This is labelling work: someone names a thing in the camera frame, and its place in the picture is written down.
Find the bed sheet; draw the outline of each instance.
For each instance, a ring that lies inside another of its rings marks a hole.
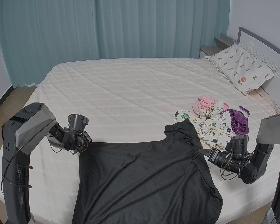
[[[176,110],[191,109],[198,97],[209,94],[230,108],[250,111],[248,151],[262,118],[276,114],[256,91],[244,96],[206,59],[137,58],[63,63],[54,67],[27,104],[45,103],[61,126],[71,113],[89,118],[86,131],[97,142],[146,142],[165,138]],[[54,153],[44,138],[31,153],[30,209],[44,224],[70,224],[79,187],[79,155]],[[280,145],[275,146],[263,177],[252,185],[240,179],[224,181],[208,162],[223,197],[218,224],[243,217],[269,203],[280,168]],[[0,182],[2,149],[0,151]],[[0,189],[0,199],[4,196]]]

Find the teal curtain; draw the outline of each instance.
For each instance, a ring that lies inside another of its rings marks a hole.
[[[14,87],[57,64],[198,58],[227,33],[230,0],[0,0],[0,42]]]

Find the floor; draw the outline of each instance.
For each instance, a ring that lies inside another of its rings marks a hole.
[[[4,103],[0,106],[0,149],[2,146],[2,125],[9,120],[15,113],[17,113],[26,104],[36,86],[32,87],[18,87],[7,97]],[[250,215],[242,219],[230,222],[229,224],[261,224],[268,206],[264,206]],[[5,223],[7,220],[5,205],[0,201],[0,220]]]

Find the pink clothing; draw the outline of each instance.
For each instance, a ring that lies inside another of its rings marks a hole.
[[[208,110],[214,106],[215,103],[218,103],[218,100],[215,100],[210,95],[203,95],[201,98],[198,98],[195,105],[193,106],[193,111],[196,116],[199,118],[200,109]],[[229,106],[224,103],[224,111],[228,110]]]

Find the purple clothing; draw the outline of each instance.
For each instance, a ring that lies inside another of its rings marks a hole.
[[[250,115],[249,111],[246,110],[245,108],[240,106],[240,109],[242,109],[248,115]],[[228,109],[226,111],[229,111],[231,117],[231,128],[235,134],[240,135],[240,134],[249,133],[248,118],[246,118],[241,111],[233,110],[233,109]]]

